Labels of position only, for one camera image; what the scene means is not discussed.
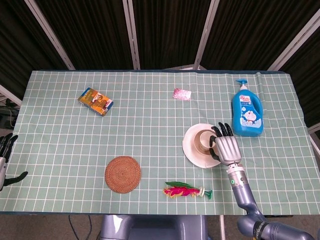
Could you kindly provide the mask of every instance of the black curtain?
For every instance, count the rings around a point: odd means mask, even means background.
[[[74,67],[133,69],[121,0],[37,0]]]
[[[67,69],[23,0],[0,1],[0,84],[22,99],[32,70]]]
[[[133,0],[141,69],[195,62],[210,0]]]
[[[320,28],[280,70],[291,75],[306,126],[320,123]]]
[[[267,70],[320,8],[320,1],[220,0],[201,65]]]

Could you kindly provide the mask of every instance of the round rattan coaster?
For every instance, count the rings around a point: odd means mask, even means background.
[[[112,191],[120,194],[131,192],[139,184],[141,169],[130,156],[118,156],[105,168],[104,180]]]

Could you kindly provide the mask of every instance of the blue bottle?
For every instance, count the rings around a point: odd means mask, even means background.
[[[232,126],[235,134],[247,137],[259,136],[264,131],[263,107],[260,99],[245,86],[246,79],[236,80],[240,91],[232,99]]]

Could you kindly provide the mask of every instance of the floor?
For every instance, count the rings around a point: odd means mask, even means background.
[[[103,216],[91,215],[92,232],[89,240],[95,240],[99,234]],[[86,239],[90,222],[87,215],[72,215],[71,221],[80,240]],[[237,229],[237,216],[225,216],[225,234],[227,240],[252,240],[244,237]],[[220,239],[219,217],[208,216],[208,233],[213,240]],[[320,228],[320,215],[300,215],[290,218],[270,218],[291,226],[301,228],[314,238]],[[68,215],[0,215],[0,240],[76,240],[70,227]]]

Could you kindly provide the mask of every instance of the grid tablecloth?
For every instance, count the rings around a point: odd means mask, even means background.
[[[288,74],[196,72],[34,71],[14,132],[18,134],[7,178],[27,170],[0,192],[6,212],[116,214],[243,214],[226,167],[202,169],[184,155],[182,140],[198,123],[231,123],[231,101],[246,78],[264,107],[260,137],[237,137],[242,164],[262,212],[319,214],[319,170],[303,112]],[[91,87],[113,99],[102,117],[77,98]],[[191,101],[173,90],[192,91]],[[112,192],[107,164],[132,156],[141,181],[130,193]],[[213,198],[166,197],[166,181],[213,189]]]

